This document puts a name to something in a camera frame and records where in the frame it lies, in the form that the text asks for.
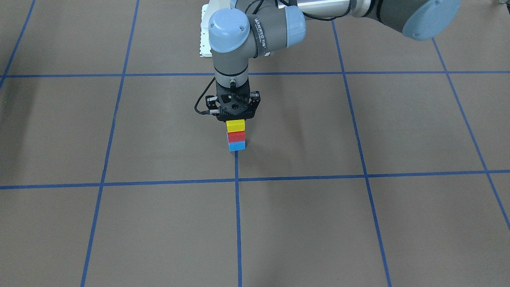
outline gray surface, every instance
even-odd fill
[[[485,175],[371,182],[393,286],[510,284],[510,236]]]
[[[0,285],[79,286],[97,187],[2,190]]]
[[[493,170],[510,166],[510,74],[451,75],[483,158]]]
[[[7,79],[0,184],[99,182],[118,78]]]
[[[198,57],[202,1],[140,1],[127,72],[212,74]],[[36,1],[9,74],[121,73],[135,3]],[[0,75],[30,4],[0,2]],[[461,6],[436,38],[447,68],[509,70],[506,8]],[[331,23],[307,25],[303,43],[250,71],[339,73]],[[347,75],[369,174],[483,172],[432,41],[370,19],[335,25],[345,69],[371,73]],[[374,74],[396,70],[439,74]],[[487,168],[506,170],[491,174],[506,212],[508,75],[451,74]],[[241,181],[317,180],[241,182],[241,254],[225,125],[192,111],[211,77],[125,77],[104,188],[121,77],[7,78],[0,286],[80,286],[84,266],[85,287],[387,286],[365,180],[321,177],[363,176],[342,75],[250,76],[262,103],[238,153]],[[406,177],[369,182],[392,286],[510,285],[510,232],[485,174],[391,176]]]
[[[480,170],[445,75],[349,75],[369,173]]]
[[[245,286],[386,286],[363,179],[241,183]]]
[[[236,286],[233,183],[105,188],[87,286]]]

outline stack of blocks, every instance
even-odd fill
[[[246,148],[246,132],[243,119],[226,122],[228,137],[228,149],[231,152],[244,150]]]

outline blue grid line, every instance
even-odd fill
[[[113,112],[112,127],[110,129],[110,137],[108,139],[108,146],[106,148],[105,166],[103,168],[103,173],[101,175],[101,182],[100,182],[100,185],[99,185],[99,191],[97,193],[96,207],[95,207],[95,210],[94,210],[94,218],[92,220],[92,227],[90,229],[90,237],[89,237],[89,243],[88,243],[88,247],[87,247],[87,255],[85,256],[85,263],[84,263],[84,266],[83,266],[83,274],[82,274],[81,287],[85,286],[85,281],[87,279],[87,271],[88,271],[88,267],[89,267],[90,253],[92,252],[92,244],[94,242],[94,234],[95,234],[95,228],[96,228],[96,224],[97,224],[97,216],[99,214],[99,207],[101,205],[101,197],[103,195],[103,187],[104,187],[104,183],[105,183],[106,171],[107,171],[107,168],[108,168],[108,160],[110,158],[110,150],[111,150],[112,141],[113,141],[113,133],[115,131],[115,122],[116,122],[117,112],[119,110],[119,102],[120,102],[120,97],[122,95],[122,88],[124,86],[125,73],[126,73],[126,70],[127,70],[127,67],[128,67],[128,63],[127,62],[129,60],[129,53],[130,53],[130,50],[131,50],[131,43],[133,41],[133,34],[135,32],[136,17],[138,15],[138,7],[139,7],[139,5],[140,5],[140,0],[136,0],[135,12],[134,12],[134,15],[133,15],[133,22],[131,24],[131,32],[130,32],[129,40],[127,42],[128,46],[127,46],[127,49],[126,49],[126,55],[125,55],[125,59],[124,59],[124,67],[122,69],[122,77],[120,79],[120,84],[119,84],[119,92],[117,94],[117,101],[115,103],[115,111]]]
[[[16,41],[16,44],[14,45],[14,49],[12,50],[11,57],[9,58],[9,62],[7,62],[7,67],[5,68],[2,79],[0,80],[0,89],[4,85],[4,81],[6,79],[7,73],[9,72],[9,69],[11,68],[11,64],[12,64],[12,61],[14,60],[14,56],[16,55],[16,51],[18,50],[18,46],[19,46],[19,43],[21,42],[21,38],[23,37],[23,34],[25,33],[25,29],[27,28],[27,25],[29,23],[30,16],[32,16],[32,11],[34,10],[34,6],[35,6],[35,0],[32,0],[32,4],[30,5],[30,9],[27,14],[27,18],[25,19],[25,23],[23,23],[23,28],[21,28],[21,32],[19,33],[18,40]]]
[[[354,126],[354,132],[356,134],[356,141],[358,142],[358,150],[359,150],[359,153],[360,153],[361,165],[363,167],[363,174],[364,174],[364,177],[365,177],[365,184],[367,186],[368,198],[370,200],[370,207],[372,209],[372,216],[374,218],[375,231],[377,233],[377,240],[379,242],[379,250],[380,250],[380,253],[381,253],[381,258],[383,260],[382,264],[384,265],[384,270],[385,270],[385,274],[386,274],[386,281],[388,283],[388,287],[392,287],[391,277],[390,277],[390,270],[388,268],[388,263],[387,263],[387,260],[386,260],[386,252],[384,250],[383,239],[382,239],[380,228],[379,228],[379,220],[377,219],[377,212],[375,210],[374,199],[373,199],[373,196],[372,196],[372,189],[370,187],[370,181],[369,181],[369,178],[368,178],[367,167],[365,165],[365,157],[363,155],[363,148],[361,147],[360,134],[358,132],[358,125],[356,124],[356,117],[354,116],[354,108],[352,106],[352,100],[351,100],[351,97],[350,97],[349,85],[347,83],[347,74],[345,73],[344,61],[343,61],[343,58],[342,58],[342,50],[340,49],[340,43],[338,41],[337,29],[335,28],[335,21],[334,20],[331,21],[331,26],[333,27],[333,33],[335,35],[335,42],[337,44],[338,58],[340,60],[340,66],[342,68],[342,76],[343,76],[343,79],[344,79],[345,91],[347,93],[347,100],[349,102],[349,110],[350,110],[351,117],[352,117],[352,124]]]
[[[489,183],[491,185],[492,192],[494,193],[494,196],[496,197],[496,201],[498,202],[499,209],[501,210],[501,213],[503,214],[503,218],[506,221],[506,226],[510,230],[510,221],[508,220],[508,215],[506,214],[505,208],[503,207],[503,203],[501,202],[501,199],[499,198],[498,191],[496,190],[496,187],[494,186],[494,183],[491,178],[491,174],[489,173],[489,170],[487,169],[487,165],[486,165],[485,160],[483,159],[483,156],[481,154],[480,147],[478,146],[478,143],[476,142],[475,135],[473,133],[473,130],[471,129],[471,125],[469,124],[466,113],[464,112],[464,108],[462,107],[462,103],[458,97],[457,90],[455,89],[453,81],[451,80],[451,77],[450,77],[450,73],[448,72],[448,69],[446,68],[446,64],[444,62],[443,56],[441,55],[441,52],[439,51],[438,44],[436,43],[436,40],[434,38],[432,38],[432,42],[434,43],[434,46],[436,47],[436,51],[438,52],[438,56],[439,56],[439,59],[441,60],[441,64],[443,65],[443,69],[445,71],[446,77],[448,78],[448,82],[450,83],[451,90],[453,91],[453,95],[455,96],[455,100],[457,101],[457,105],[461,111],[462,117],[464,118],[464,122],[466,123],[466,126],[468,128],[469,135],[471,136],[471,139],[473,140],[473,144],[475,145],[476,152],[478,153],[478,157],[480,158],[481,164],[483,166],[483,170],[485,171],[485,173],[487,175],[487,179],[489,180]]]
[[[450,74],[510,74],[510,71],[448,71]],[[346,71],[346,75],[402,75],[402,74],[445,74],[444,71]],[[341,71],[303,72],[252,72],[250,76],[292,76],[292,75],[343,75]],[[5,75],[5,78],[85,78],[85,77],[178,77],[214,76],[214,73],[130,73],[130,74],[48,74],[48,75]]]
[[[489,170],[490,174],[510,174],[510,170]],[[423,176],[449,176],[449,175],[477,175],[485,174],[486,171],[456,171],[456,172],[428,172],[428,173],[393,173],[393,174],[367,174],[369,178],[387,177],[423,177]],[[358,175],[326,175],[326,176],[282,176],[282,177],[246,177],[239,178],[239,182],[254,181],[288,181],[288,180],[325,180],[325,179],[349,179],[365,178],[364,174]],[[126,181],[105,182],[103,186],[131,186],[131,185],[172,185],[194,183],[219,183],[236,182],[235,178],[223,179],[189,179],[189,180],[158,180],[158,181]],[[66,188],[66,187],[99,187],[98,183],[62,183],[62,184],[28,184],[28,185],[2,185],[0,190],[8,189],[42,189],[42,188]]]
[[[235,151],[235,183],[236,183],[236,223],[237,223],[237,282],[238,287],[243,287],[243,264],[241,253],[241,204],[239,200],[239,155]]]

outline metallic tube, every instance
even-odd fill
[[[349,9],[349,3],[352,1],[351,10],[354,9],[356,1],[354,0],[297,0],[297,6],[304,13],[317,17],[335,17],[341,16]],[[285,7],[278,1],[278,8]]]

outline blue block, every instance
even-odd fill
[[[230,149],[231,152],[244,150],[244,149],[246,149],[246,142],[240,141],[240,142],[229,143],[228,149]]]

